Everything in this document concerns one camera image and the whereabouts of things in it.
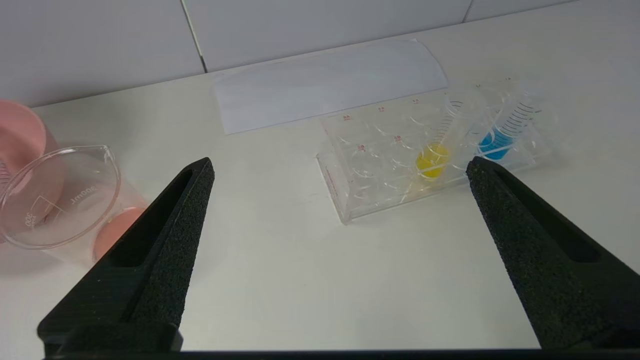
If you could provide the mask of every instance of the pink beaker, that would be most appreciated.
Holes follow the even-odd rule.
[[[57,148],[51,133],[31,109],[17,102],[0,100],[0,195],[20,169]],[[51,175],[47,182],[58,183],[64,176],[60,172]],[[49,189],[50,196],[60,190],[52,186]]]

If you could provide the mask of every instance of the blue liquid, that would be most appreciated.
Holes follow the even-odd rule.
[[[480,151],[484,152],[484,156],[491,160],[500,160],[507,154],[509,150],[511,150],[510,146],[513,143],[513,138],[501,133],[497,128],[493,129],[493,133],[495,134],[495,138],[491,136],[491,133],[488,133],[480,142]],[[495,149],[500,149],[501,147],[507,148],[487,154],[487,152],[493,151]]]

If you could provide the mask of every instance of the glass beaker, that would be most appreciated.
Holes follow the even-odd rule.
[[[91,266],[144,212],[108,146],[50,152],[14,175],[0,197],[0,235],[25,249]]]

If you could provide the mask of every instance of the beaker rim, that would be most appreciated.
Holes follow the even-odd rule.
[[[96,219],[96,221],[94,221],[92,224],[90,224],[89,226],[87,226],[84,230],[82,230],[81,232],[65,239],[65,240],[61,240],[55,243],[50,243],[50,244],[44,244],[44,245],[34,245],[34,244],[29,244],[29,243],[24,243],[23,241],[20,240],[16,240],[15,238],[13,238],[13,236],[7,234],[6,229],[4,228],[3,225],[0,225],[0,237],[2,237],[4,240],[6,240],[7,242],[18,246],[20,248],[23,249],[32,249],[32,250],[44,250],[44,249],[51,249],[54,247],[59,247],[61,245],[64,245],[66,243],[70,243],[74,240],[77,240],[79,238],[81,238],[82,236],[86,235],[87,233],[89,233],[91,230],[93,230],[96,226],[98,226],[99,224],[101,224],[104,219],[106,218],[106,216],[109,214],[109,212],[113,209],[113,206],[116,203],[116,200],[118,198],[118,194],[120,193],[120,186],[122,184],[122,178],[120,176],[120,169],[118,168],[118,165],[115,162],[115,157],[113,155],[113,152],[111,151],[111,148],[109,148],[109,146],[107,145],[80,145],[80,146],[71,146],[71,147],[65,147],[62,149],[58,149],[52,152],[48,152],[47,154],[44,154],[43,156],[33,160],[32,162],[28,163],[24,168],[20,169],[20,171],[18,171],[9,181],[9,183],[7,183],[6,187],[4,188],[4,192],[2,194],[0,194],[0,218],[2,217],[4,211],[5,211],[5,204],[6,201],[8,199],[8,197],[10,196],[12,190],[14,188],[16,188],[16,184],[20,183],[24,177],[26,176],[26,174],[28,174],[30,171],[32,171],[34,168],[36,168],[37,166],[41,165],[42,163],[44,163],[45,161],[50,160],[53,157],[56,156],[62,156],[62,155],[66,155],[66,154],[72,154],[75,152],[85,152],[85,151],[102,151],[104,153],[105,158],[109,159],[109,162],[111,163],[111,165],[113,166],[113,172],[115,175],[115,190],[113,192],[113,196],[111,198],[111,201],[109,202],[109,205],[105,208],[105,210],[102,212],[102,214]]]

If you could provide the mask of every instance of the pink liquid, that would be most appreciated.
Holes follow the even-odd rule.
[[[144,212],[143,208],[132,208],[104,224],[93,244],[93,260],[104,256]]]

